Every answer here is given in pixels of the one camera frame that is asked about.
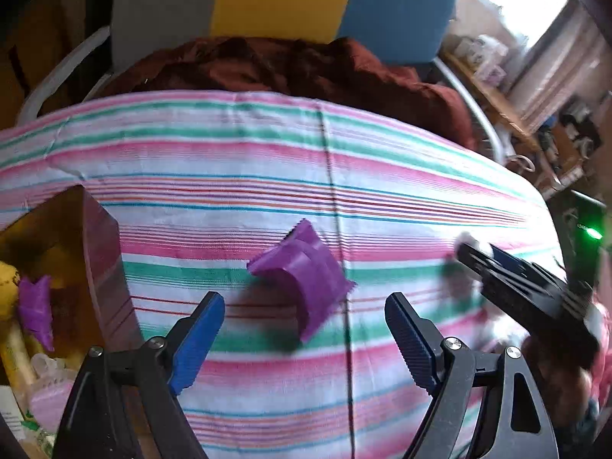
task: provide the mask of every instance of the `dark red blanket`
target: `dark red blanket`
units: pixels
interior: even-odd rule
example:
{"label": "dark red blanket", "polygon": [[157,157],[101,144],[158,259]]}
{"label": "dark red blanket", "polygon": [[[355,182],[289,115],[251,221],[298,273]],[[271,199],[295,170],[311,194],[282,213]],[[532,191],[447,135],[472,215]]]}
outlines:
{"label": "dark red blanket", "polygon": [[374,112],[466,148],[475,140],[467,108],[411,67],[387,67],[350,38],[329,44],[270,38],[206,38],[160,50],[111,81],[99,96],[172,89],[276,91]]}

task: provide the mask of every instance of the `bed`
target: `bed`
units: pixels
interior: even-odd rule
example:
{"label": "bed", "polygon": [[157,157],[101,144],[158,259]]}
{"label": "bed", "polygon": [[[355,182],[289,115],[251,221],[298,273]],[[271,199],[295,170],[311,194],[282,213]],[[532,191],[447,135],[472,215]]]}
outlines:
{"label": "bed", "polygon": [[[562,274],[525,179],[401,122],[275,93],[154,91],[78,104],[0,132],[0,226],[74,184],[119,222],[143,336],[209,290],[226,319],[179,398],[211,459],[401,457],[429,399],[384,321],[402,291],[471,348],[483,299],[452,259],[462,233]],[[357,283],[299,345],[295,308],[246,262],[308,218]],[[474,394],[458,441],[470,438]]]}

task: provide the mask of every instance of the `black tool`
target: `black tool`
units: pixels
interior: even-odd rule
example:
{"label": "black tool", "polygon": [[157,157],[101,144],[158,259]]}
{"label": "black tool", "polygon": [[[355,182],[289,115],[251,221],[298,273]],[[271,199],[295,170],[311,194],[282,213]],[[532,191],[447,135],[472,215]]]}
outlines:
{"label": "black tool", "polygon": [[553,427],[518,348],[487,354],[445,339],[402,293],[387,298],[385,318],[414,382],[433,397],[404,459],[451,456],[473,387],[486,389],[467,459],[558,459]]}
{"label": "black tool", "polygon": [[482,295],[530,334],[590,369],[604,328],[590,285],[582,282],[571,291],[543,267],[492,249],[493,258],[467,243],[457,249],[457,259],[482,277]]}
{"label": "black tool", "polygon": [[568,257],[568,288],[591,298],[599,269],[599,249],[604,239],[606,206],[577,191],[571,191],[575,205],[572,254]]}
{"label": "black tool", "polygon": [[223,297],[209,292],[166,337],[133,351],[92,347],[63,412],[53,458],[142,459],[122,393],[136,387],[160,456],[206,459],[176,397],[193,384],[224,315]]}

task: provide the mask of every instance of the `purple curved piece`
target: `purple curved piece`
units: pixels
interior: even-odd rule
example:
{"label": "purple curved piece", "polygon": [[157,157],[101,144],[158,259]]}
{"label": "purple curved piece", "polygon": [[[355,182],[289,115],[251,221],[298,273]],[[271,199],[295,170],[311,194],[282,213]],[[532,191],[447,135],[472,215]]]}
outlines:
{"label": "purple curved piece", "polygon": [[307,219],[301,220],[280,243],[250,260],[247,270],[292,295],[303,343],[311,339],[337,303],[356,285],[345,278],[330,249]]}
{"label": "purple curved piece", "polygon": [[50,285],[51,277],[47,275],[36,283],[23,277],[19,282],[18,311],[23,329],[32,333],[45,350],[53,352]]}

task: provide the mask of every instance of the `person's hand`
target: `person's hand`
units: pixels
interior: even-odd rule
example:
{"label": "person's hand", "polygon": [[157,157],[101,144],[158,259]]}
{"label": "person's hand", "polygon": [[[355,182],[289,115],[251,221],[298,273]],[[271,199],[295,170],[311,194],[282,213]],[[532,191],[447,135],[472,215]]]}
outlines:
{"label": "person's hand", "polygon": [[591,396],[590,374],[534,337],[525,339],[521,351],[553,426],[562,428],[582,420]]}

